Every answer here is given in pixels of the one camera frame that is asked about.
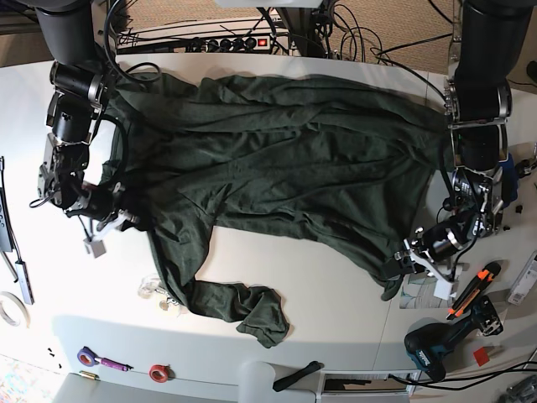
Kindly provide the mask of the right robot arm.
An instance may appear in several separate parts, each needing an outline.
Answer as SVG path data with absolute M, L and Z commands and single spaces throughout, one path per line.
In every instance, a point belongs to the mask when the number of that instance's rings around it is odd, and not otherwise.
M 128 136 L 123 125 L 106 113 L 107 104 L 122 77 L 136 84 L 116 61 L 118 34 L 112 26 L 121 2 L 100 9 L 93 1 L 29 1 L 45 42 L 55 60 L 50 82 L 55 92 L 46 124 L 44 161 L 39 167 L 38 199 L 32 208 L 50 203 L 67 217 L 88 218 L 84 225 L 86 252 L 105 254 L 104 236 L 140 219 L 123 205 L 119 180 L 128 162 Z M 121 157 L 112 177 L 99 185 L 85 181 L 90 145 L 102 122 L 113 123 L 120 133 Z

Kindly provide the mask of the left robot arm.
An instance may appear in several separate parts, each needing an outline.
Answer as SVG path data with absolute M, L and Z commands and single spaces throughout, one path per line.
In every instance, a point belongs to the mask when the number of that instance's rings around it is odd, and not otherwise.
M 454 2 L 443 96 L 454 171 L 448 175 L 441 169 L 451 214 L 404 240 L 385 265 L 384 300 L 395 295 L 406 275 L 423 271 L 436 279 L 435 296 L 449 299 L 462 255 L 500 229 L 517 182 L 503 168 L 513 110 L 508 75 L 519 60 L 535 6 L 534 1 Z

